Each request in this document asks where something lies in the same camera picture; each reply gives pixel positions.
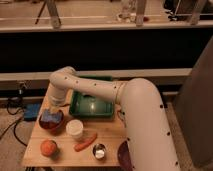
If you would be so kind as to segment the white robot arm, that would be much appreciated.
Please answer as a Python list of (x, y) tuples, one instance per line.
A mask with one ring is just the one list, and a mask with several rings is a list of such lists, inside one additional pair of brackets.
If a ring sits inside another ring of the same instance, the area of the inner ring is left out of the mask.
[(51, 73), (48, 99), (62, 106), (69, 89), (121, 106), (133, 171), (181, 171), (161, 95), (144, 78), (113, 82), (77, 77), (68, 66)]

